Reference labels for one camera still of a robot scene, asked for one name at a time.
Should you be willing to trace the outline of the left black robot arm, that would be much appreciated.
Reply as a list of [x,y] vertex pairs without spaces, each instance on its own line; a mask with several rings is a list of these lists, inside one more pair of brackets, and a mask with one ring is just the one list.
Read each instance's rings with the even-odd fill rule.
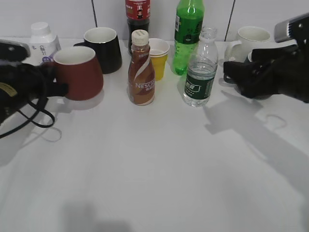
[[69,85],[58,83],[56,69],[51,63],[31,65],[23,61],[30,57],[30,48],[25,43],[0,41],[0,121],[25,105],[37,113],[48,112],[45,106],[50,97],[64,97]]

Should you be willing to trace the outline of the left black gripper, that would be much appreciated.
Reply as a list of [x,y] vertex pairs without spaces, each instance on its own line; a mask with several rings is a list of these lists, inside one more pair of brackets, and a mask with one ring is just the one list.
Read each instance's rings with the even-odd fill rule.
[[45,97],[64,97],[68,94],[66,83],[57,83],[53,61],[36,66],[23,63],[30,57],[29,46],[9,40],[0,41],[0,112],[13,114],[38,99],[33,108],[43,110]]

